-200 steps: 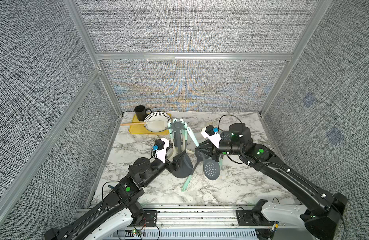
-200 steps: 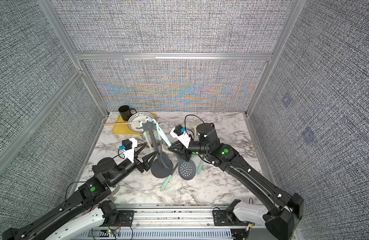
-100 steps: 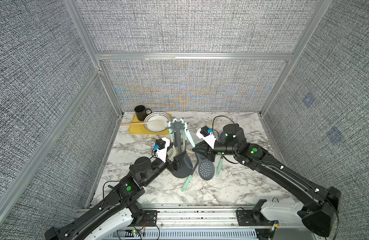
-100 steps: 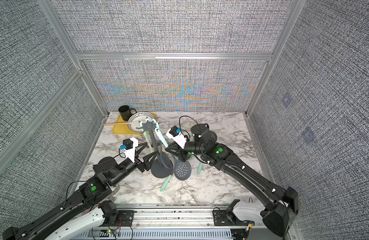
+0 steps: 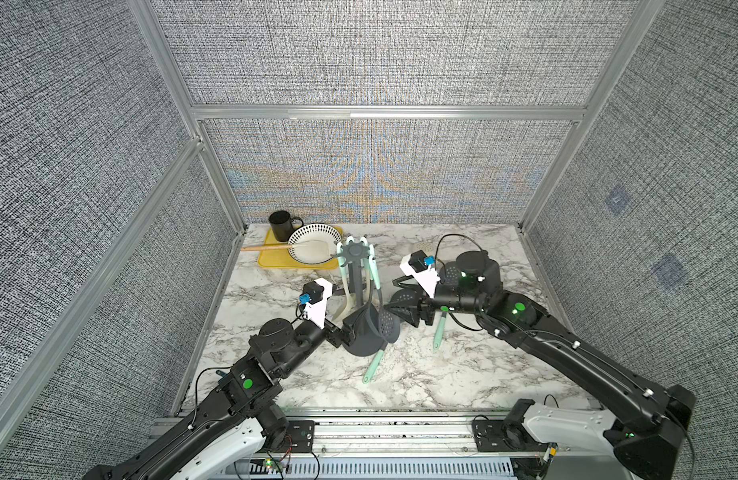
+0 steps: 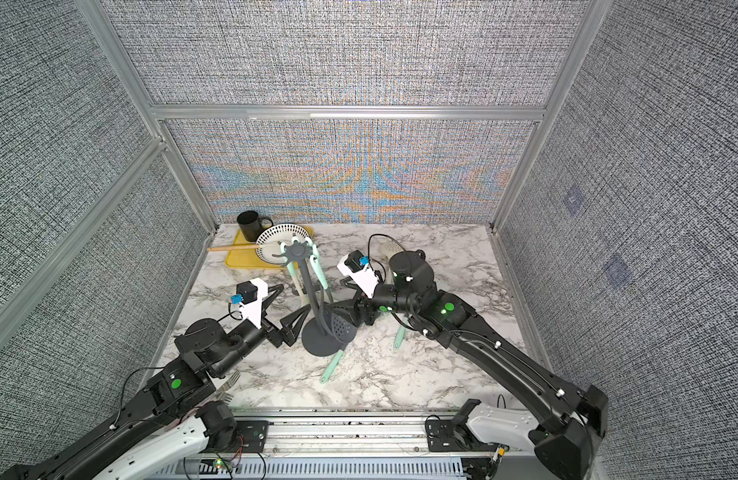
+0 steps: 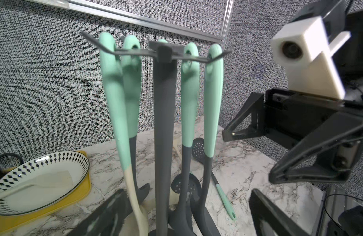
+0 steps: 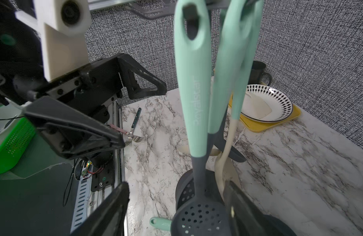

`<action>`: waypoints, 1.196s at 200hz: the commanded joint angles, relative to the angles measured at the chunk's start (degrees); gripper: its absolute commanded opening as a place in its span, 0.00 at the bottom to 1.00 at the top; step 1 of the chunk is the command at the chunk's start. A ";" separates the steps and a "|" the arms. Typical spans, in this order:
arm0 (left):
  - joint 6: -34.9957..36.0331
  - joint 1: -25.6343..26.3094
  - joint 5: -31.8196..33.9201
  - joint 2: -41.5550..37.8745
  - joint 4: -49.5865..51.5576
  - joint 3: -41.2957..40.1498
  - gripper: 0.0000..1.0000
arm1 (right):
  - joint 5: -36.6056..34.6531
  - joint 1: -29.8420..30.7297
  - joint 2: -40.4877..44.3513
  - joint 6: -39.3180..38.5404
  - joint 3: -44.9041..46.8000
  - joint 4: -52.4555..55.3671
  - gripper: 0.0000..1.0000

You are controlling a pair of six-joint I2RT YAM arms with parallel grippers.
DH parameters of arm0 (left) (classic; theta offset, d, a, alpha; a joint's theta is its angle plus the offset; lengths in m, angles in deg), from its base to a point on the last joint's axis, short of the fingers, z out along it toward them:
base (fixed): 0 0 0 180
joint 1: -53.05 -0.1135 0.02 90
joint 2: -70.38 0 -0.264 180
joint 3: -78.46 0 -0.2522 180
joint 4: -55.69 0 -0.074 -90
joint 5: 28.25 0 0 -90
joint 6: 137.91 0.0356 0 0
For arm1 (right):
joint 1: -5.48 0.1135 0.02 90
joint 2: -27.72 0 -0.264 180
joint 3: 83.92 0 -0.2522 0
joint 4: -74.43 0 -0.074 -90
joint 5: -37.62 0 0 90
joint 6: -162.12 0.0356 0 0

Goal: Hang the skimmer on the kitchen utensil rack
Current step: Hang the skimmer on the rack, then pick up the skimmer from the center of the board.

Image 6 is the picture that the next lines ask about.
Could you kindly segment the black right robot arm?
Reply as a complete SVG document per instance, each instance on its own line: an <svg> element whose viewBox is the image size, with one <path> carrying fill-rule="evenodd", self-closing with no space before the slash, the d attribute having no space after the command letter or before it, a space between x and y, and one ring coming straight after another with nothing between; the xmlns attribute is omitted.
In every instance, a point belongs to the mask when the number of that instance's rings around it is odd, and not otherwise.
<svg viewBox="0 0 738 480"><path fill-rule="evenodd" d="M375 311L406 315L412 330L479 366L537 421L526 433L538 460L560 479L585 479L608 429L609 398L552 373L496 332L461 297L440 289L422 250L390 259L392 281L379 279L369 257L355 250L340 272L350 277Z"/></svg>

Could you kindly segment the grey skimmer back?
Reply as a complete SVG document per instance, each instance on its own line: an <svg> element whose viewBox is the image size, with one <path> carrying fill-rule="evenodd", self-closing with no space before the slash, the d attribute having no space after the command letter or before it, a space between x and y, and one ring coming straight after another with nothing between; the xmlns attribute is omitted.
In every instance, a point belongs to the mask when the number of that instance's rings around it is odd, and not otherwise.
<svg viewBox="0 0 738 480"><path fill-rule="evenodd" d="M405 341L407 329L403 326L400 326L396 332L396 335L394 337L394 343L393 348L395 350L400 350L403 346L403 343Z"/></svg>

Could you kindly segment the cream skimmer mint handle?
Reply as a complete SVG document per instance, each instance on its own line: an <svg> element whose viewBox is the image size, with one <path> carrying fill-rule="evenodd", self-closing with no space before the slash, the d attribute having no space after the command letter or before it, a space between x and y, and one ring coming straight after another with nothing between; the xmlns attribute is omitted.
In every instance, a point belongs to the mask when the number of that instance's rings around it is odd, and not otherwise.
<svg viewBox="0 0 738 480"><path fill-rule="evenodd" d="M329 380L335 373L337 367L339 366L344 354L345 354L345 351L343 349L340 349L331 357L328 366L326 367L326 369L324 370L320 378L321 384L326 384L329 382Z"/></svg>

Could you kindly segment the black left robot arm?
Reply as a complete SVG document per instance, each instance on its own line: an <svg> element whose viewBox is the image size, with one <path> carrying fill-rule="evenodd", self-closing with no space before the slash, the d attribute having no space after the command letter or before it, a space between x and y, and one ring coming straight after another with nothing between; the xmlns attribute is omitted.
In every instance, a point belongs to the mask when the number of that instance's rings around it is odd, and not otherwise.
<svg viewBox="0 0 738 480"><path fill-rule="evenodd" d="M274 325L267 309L283 287L263 294L251 282L243 286L241 320L234 329L225 330L213 318L194 322L175 340L178 356L155 367L114 415L59 453L34 465L15 464L2 478L145 478L177 458L226 447L236 420L227 404L214 399L216 381L265 341L293 345L311 310L302 306Z"/></svg>

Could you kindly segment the grey utensil rack stand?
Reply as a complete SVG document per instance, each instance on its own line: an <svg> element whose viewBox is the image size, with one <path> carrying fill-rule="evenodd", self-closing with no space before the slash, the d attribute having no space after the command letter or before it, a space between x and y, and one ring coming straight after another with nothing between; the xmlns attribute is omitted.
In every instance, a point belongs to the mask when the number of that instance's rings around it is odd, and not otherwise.
<svg viewBox="0 0 738 480"><path fill-rule="evenodd" d="M316 244L310 237L300 238L292 235L288 241L280 241L280 253L276 257L284 258L285 265L293 278L294 267L300 271L304 291L309 302L313 318L303 326L301 340L308 353L316 357L331 357L344 349L343 343L333 332L331 319L333 301Z"/></svg>

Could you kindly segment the cream slotted spatula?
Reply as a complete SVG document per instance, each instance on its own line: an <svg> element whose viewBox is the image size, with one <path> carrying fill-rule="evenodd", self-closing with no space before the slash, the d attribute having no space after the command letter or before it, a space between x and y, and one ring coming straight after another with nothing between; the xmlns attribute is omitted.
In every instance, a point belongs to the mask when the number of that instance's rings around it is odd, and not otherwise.
<svg viewBox="0 0 738 480"><path fill-rule="evenodd" d="M387 241L380 247L380 252L385 255L388 259L392 258L394 255L401 253L405 250L405 248L401 245L399 245L396 242L393 241Z"/></svg>

